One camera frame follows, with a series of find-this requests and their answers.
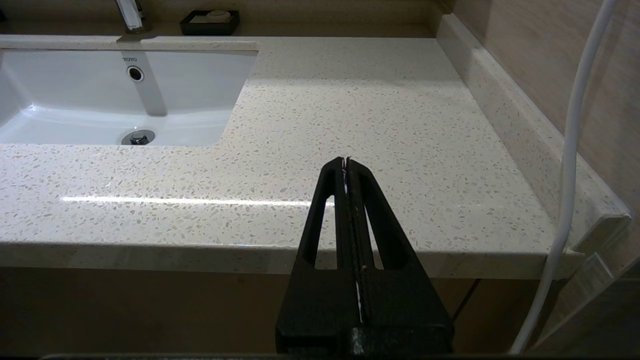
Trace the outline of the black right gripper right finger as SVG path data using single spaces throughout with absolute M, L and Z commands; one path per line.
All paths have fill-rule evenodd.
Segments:
M 373 174 L 348 161 L 359 325 L 351 354 L 450 354 L 453 322 Z

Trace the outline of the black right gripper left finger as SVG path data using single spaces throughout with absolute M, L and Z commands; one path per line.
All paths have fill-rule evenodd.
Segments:
M 350 332 L 361 323 L 345 169 L 345 158 L 337 157 L 320 171 L 276 322 L 280 354 L 346 354 Z M 319 240 L 330 196 L 334 197 L 336 269 L 318 269 Z

